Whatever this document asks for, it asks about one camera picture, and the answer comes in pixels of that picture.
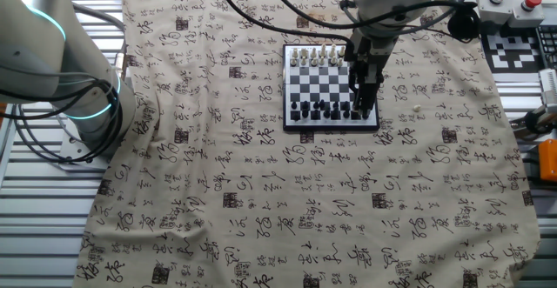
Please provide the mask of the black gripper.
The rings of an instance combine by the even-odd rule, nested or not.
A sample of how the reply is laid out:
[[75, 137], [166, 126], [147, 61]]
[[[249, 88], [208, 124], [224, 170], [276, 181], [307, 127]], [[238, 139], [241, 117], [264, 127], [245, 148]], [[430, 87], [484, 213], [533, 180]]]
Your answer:
[[353, 47], [348, 51], [349, 85], [354, 94], [353, 109], [368, 119], [375, 105], [383, 69], [393, 52], [394, 37], [351, 35]]

